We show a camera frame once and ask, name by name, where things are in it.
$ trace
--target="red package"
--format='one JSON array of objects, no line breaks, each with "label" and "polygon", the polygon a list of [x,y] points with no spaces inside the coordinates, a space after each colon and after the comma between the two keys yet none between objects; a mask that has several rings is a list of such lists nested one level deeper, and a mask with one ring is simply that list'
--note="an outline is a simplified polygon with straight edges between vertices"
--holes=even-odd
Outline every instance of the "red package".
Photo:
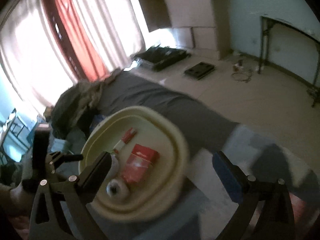
[{"label": "red package", "polygon": [[127,160],[121,177],[127,184],[142,181],[147,170],[159,158],[159,153],[148,147],[136,144]]}]

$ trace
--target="metal screw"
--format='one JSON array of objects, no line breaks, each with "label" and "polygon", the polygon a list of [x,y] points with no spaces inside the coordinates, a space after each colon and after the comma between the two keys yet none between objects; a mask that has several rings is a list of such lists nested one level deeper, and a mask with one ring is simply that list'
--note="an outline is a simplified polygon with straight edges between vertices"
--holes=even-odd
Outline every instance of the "metal screw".
[{"label": "metal screw", "polygon": [[284,181],[283,179],[278,179],[278,183],[279,183],[280,185],[284,185],[284,184],[285,184],[285,181]]},{"label": "metal screw", "polygon": [[248,181],[252,181],[252,182],[256,181],[256,177],[253,175],[248,175],[247,179],[248,179]]},{"label": "metal screw", "polygon": [[76,175],[72,175],[72,176],[69,177],[69,181],[70,181],[70,182],[74,182],[74,181],[76,181],[77,179],[78,179],[78,177],[77,177]]},{"label": "metal screw", "polygon": [[44,186],[45,184],[47,184],[47,180],[46,179],[41,180],[40,185]]}]

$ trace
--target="blue gripper pad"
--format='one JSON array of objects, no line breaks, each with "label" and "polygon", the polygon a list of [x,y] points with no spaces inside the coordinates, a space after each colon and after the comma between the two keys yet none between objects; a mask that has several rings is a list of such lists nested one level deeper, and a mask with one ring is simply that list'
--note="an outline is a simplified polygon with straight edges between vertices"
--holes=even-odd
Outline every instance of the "blue gripper pad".
[{"label": "blue gripper pad", "polygon": [[221,153],[213,154],[212,166],[229,194],[230,199],[235,203],[241,204],[244,185],[235,174],[235,170],[237,170],[237,168],[240,170],[240,168],[233,165],[228,158],[224,154],[221,155]]}]

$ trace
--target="beige floor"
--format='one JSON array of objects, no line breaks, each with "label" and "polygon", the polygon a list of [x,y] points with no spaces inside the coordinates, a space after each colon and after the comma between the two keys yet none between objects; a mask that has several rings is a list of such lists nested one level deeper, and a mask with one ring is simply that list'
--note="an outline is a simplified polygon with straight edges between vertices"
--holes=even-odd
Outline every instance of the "beige floor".
[{"label": "beige floor", "polygon": [[[275,138],[320,173],[320,104],[312,108],[307,87],[271,67],[265,67],[261,75],[255,73],[248,83],[234,81],[231,74],[236,59],[192,56],[158,73],[143,68],[132,72],[187,93],[226,118]],[[216,70],[199,81],[183,74],[201,61],[214,64]],[[255,68],[257,62],[246,58],[244,66]]]}]

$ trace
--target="table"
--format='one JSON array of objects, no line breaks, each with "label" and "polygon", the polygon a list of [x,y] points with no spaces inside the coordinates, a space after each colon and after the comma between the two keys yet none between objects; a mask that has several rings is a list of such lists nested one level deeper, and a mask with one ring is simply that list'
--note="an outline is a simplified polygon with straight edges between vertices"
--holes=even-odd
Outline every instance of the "table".
[{"label": "table", "polygon": [[[316,82],[319,76],[319,71],[320,71],[320,41],[316,40],[314,37],[310,36],[309,34],[303,32],[302,30],[288,24],[285,23],[283,21],[280,20],[276,20],[276,19],[272,19],[269,17],[265,17],[265,16],[261,16],[261,46],[260,46],[260,58],[259,58],[259,70],[258,73],[261,74],[261,68],[262,65],[266,65],[268,63],[268,59],[269,59],[269,46],[270,46],[270,31],[272,30],[272,28],[274,27],[274,25],[276,24],[280,24],[282,26],[286,26],[292,30],[295,30],[301,34],[303,34],[304,36],[308,37],[309,39],[312,39],[316,45],[319,57],[318,57],[318,63],[317,63],[317,69],[316,69],[316,73],[312,82],[312,86],[315,90],[315,92],[310,93],[313,94],[314,97],[314,102],[312,107],[315,106],[316,101],[319,100],[320,98],[320,90],[316,87]],[[266,56],[265,58],[263,58],[263,52],[264,52],[264,46],[265,46],[265,42],[264,42],[264,37],[266,36],[266,40],[267,40],[267,44],[266,44]]]}]

